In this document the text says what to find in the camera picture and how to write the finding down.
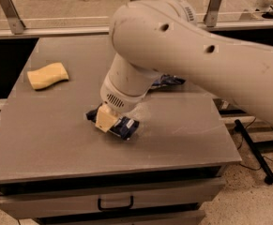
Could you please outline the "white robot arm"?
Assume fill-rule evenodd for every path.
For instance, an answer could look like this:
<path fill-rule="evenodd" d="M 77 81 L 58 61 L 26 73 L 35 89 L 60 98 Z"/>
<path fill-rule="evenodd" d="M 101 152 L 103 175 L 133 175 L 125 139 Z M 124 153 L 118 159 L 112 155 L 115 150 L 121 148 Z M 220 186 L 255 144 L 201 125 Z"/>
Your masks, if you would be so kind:
<path fill-rule="evenodd" d="M 273 46 L 211 34 L 185 0 L 138 0 L 110 22 L 102 101 L 127 113 L 162 74 L 179 76 L 273 126 Z"/>

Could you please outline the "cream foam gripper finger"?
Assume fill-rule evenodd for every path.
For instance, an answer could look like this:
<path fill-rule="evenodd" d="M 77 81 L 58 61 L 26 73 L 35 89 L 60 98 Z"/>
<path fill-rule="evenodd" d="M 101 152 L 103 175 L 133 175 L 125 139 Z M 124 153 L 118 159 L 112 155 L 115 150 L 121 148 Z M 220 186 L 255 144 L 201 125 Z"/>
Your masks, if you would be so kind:
<path fill-rule="evenodd" d="M 120 115 L 111 109 L 107 104 L 102 104 L 97 112 L 96 127 L 107 132 L 116 124 Z"/>

